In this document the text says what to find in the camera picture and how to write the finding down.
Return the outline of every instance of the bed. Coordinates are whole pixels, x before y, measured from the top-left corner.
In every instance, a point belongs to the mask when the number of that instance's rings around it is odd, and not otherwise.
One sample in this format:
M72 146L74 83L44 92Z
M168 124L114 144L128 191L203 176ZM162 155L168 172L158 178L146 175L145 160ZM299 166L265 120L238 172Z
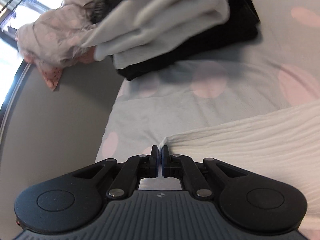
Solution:
M173 134L251 120L320 99L320 0L253 3L261 21L254 41L204 52L123 82L96 161L114 157L124 162L149 154L152 145ZM319 196L312 201L318 203ZM304 222L301 231L311 240L320 239L317 222Z

